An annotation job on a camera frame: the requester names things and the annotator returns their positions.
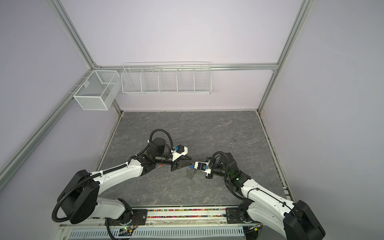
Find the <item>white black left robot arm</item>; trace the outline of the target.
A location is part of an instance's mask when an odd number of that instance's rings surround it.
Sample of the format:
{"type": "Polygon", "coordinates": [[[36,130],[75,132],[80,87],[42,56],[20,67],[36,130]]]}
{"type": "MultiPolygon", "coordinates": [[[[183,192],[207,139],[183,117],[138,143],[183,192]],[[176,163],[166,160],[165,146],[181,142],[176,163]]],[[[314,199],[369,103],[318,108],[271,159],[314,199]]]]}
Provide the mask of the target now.
{"type": "Polygon", "coordinates": [[[143,153],[131,157],[128,162],[92,173],[86,170],[77,172],[58,197],[52,220],[79,224],[89,218],[104,218],[116,220],[121,225],[131,223],[133,209],[125,200],[105,199],[100,194],[149,173],[157,165],[169,165],[171,171],[175,171],[192,166],[193,161],[188,156],[188,148],[183,145],[168,145],[162,138],[149,140],[143,153]]]}

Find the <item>small white mesh basket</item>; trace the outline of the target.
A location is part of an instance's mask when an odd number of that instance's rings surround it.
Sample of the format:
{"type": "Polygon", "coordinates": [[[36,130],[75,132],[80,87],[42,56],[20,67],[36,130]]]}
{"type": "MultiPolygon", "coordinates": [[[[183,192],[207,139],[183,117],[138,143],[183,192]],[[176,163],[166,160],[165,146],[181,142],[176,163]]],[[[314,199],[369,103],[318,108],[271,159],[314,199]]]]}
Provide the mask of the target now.
{"type": "Polygon", "coordinates": [[[74,93],[74,99],[83,110],[107,111],[120,89],[118,71],[94,70],[74,93]]]}

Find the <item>aluminium frame corner post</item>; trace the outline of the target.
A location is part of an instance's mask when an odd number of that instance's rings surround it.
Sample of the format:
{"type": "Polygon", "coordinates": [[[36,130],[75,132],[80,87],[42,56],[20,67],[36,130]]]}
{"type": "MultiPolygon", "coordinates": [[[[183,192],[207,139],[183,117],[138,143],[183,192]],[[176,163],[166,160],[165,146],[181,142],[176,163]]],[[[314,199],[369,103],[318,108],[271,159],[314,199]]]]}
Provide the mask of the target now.
{"type": "Polygon", "coordinates": [[[287,61],[287,59],[289,57],[289,54],[290,54],[290,52],[294,46],[296,39],[298,38],[298,36],[300,34],[300,31],[303,27],[303,24],[304,24],[304,22],[308,16],[311,8],[312,8],[314,2],[315,2],[314,0],[304,0],[301,3],[301,6],[300,6],[298,14],[295,18],[293,27],[289,33],[287,41],[283,47],[282,53],[278,59],[277,68],[276,68],[276,70],[273,70],[273,74],[271,76],[271,79],[267,85],[267,88],[266,88],[266,90],[263,94],[263,97],[261,99],[261,102],[259,104],[259,107],[258,107],[258,113],[259,114],[261,114],[261,112],[265,108],[265,105],[267,103],[267,100],[268,100],[271,92],[272,92],[272,89],[275,85],[275,82],[277,81],[277,78],[278,78],[281,70],[283,69],[285,62],[287,61]]]}

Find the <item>left aluminium frame post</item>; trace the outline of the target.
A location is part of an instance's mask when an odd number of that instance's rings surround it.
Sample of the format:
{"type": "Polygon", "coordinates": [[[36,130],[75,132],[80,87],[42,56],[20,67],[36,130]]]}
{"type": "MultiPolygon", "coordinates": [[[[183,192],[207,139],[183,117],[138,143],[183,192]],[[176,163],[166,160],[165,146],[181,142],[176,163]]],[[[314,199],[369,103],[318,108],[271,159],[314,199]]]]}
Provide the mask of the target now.
{"type": "MultiPolygon", "coordinates": [[[[86,65],[87,65],[87,67],[89,68],[89,70],[85,73],[84,77],[81,78],[80,82],[78,84],[76,84],[74,90],[72,90],[70,92],[70,98],[72,100],[75,100],[74,99],[74,93],[80,88],[80,86],[86,80],[86,77],[88,77],[92,71],[94,71],[94,70],[108,70],[108,69],[103,69],[102,67],[98,66],[97,63],[94,61],[94,59],[91,56],[90,52],[88,51],[85,43],[83,42],[82,38],[80,37],[80,34],[78,33],[73,22],[71,21],[67,11],[65,10],[62,2],[61,1],[47,1],[47,3],[51,7],[53,13],[55,14],[57,19],[59,20],[60,24],[62,25],[62,27],[66,31],[67,35],[70,37],[70,40],[73,42],[75,48],[77,49],[80,56],[82,57],[82,59],[85,61],[86,65]]],[[[121,110],[121,108],[118,105],[116,100],[113,101],[111,108],[115,109],[115,111],[117,112],[117,114],[119,116],[122,115],[123,111],[121,110]]]]}

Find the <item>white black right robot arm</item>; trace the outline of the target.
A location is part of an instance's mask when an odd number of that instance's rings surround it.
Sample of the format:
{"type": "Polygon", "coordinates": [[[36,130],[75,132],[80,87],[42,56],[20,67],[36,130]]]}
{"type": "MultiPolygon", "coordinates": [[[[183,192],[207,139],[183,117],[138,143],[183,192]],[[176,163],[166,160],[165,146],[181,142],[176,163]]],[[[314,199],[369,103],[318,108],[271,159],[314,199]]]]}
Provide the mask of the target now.
{"type": "Polygon", "coordinates": [[[242,200],[239,208],[247,222],[268,226],[287,240],[322,240],[326,231],[311,208],[303,201],[293,202],[267,190],[238,168],[231,153],[216,152],[195,169],[224,179],[227,189],[242,200]]]}

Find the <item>aluminium base rail with beads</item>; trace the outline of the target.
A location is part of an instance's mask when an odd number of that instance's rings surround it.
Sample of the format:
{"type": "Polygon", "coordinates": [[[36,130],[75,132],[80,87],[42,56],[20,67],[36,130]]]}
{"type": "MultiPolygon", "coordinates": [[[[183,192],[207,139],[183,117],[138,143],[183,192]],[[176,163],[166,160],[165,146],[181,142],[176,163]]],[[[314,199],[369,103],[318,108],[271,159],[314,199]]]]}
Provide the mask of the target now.
{"type": "Polygon", "coordinates": [[[142,221],[147,219],[146,214],[156,212],[159,215],[149,217],[149,219],[199,219],[199,218],[229,218],[231,223],[250,222],[261,220],[265,214],[252,214],[251,207],[254,202],[250,199],[243,201],[237,207],[187,207],[179,209],[141,209],[134,210],[130,205],[119,199],[115,202],[103,202],[85,204],[84,206],[62,207],[56,205],[52,212],[52,220],[56,223],[70,221],[78,224],[89,218],[112,218],[121,224],[127,224],[135,216],[139,216],[142,221]]]}

